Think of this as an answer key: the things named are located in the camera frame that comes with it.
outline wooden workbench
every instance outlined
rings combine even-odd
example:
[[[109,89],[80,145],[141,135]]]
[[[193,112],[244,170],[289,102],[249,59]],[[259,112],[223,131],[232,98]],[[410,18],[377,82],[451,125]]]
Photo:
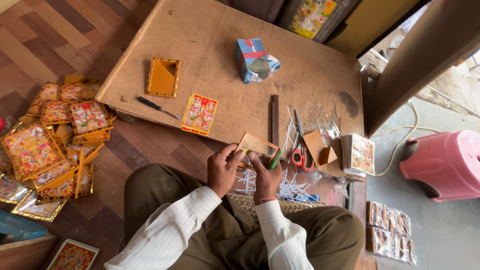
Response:
[[[254,37],[262,39],[266,53],[279,59],[281,67],[261,83],[245,84],[233,51],[237,38]],[[181,60],[176,98],[145,95],[152,56]],[[305,125],[320,115],[318,105],[323,105],[323,114],[336,114],[341,133],[363,134],[357,59],[213,0],[160,0],[96,99],[118,111],[180,128],[180,120],[136,98],[143,96],[183,117],[192,93],[218,100],[209,137],[222,142],[239,142],[245,131],[268,140],[274,94],[280,95],[280,146],[286,139],[287,107],[299,109]],[[339,159],[322,171],[344,176],[341,153],[337,154]]]

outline red scissors handle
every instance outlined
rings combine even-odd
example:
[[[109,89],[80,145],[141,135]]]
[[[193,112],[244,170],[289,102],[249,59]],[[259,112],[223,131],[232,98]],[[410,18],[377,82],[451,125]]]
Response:
[[[297,166],[302,165],[303,156],[300,152],[300,147],[293,149],[292,154],[290,155],[290,161]]]
[[[310,151],[308,150],[306,145],[303,146],[303,155],[301,159],[301,168],[307,172],[311,171],[313,169],[314,162],[312,155],[310,154]]]

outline screwdriver handle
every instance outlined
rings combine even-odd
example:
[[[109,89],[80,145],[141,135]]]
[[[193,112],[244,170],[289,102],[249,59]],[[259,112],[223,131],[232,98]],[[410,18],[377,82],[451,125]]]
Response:
[[[149,101],[149,100],[146,99],[146,98],[138,97],[138,101],[141,102],[141,103],[143,103],[143,104],[145,104],[145,105],[148,105],[148,106],[150,106],[150,107],[152,107],[152,108],[154,108],[154,109],[157,109],[157,110],[162,109],[162,107],[156,105],[155,103]]]

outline green pen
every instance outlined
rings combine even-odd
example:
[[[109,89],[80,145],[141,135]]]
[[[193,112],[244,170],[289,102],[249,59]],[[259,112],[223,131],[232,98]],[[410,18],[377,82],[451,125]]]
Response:
[[[275,165],[276,163],[278,162],[278,160],[280,159],[280,156],[282,155],[282,150],[280,150],[278,152],[278,154],[276,155],[276,157],[272,160],[272,162],[268,165],[268,169],[269,170],[273,170],[275,169]]]

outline pink plastic stool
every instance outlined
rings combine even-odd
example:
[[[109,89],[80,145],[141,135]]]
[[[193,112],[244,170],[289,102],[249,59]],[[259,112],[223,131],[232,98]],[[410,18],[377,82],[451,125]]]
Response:
[[[430,200],[480,197],[480,134],[471,130],[441,132],[407,142],[414,141],[418,147],[400,162],[400,171],[403,177],[436,189],[440,195]]]

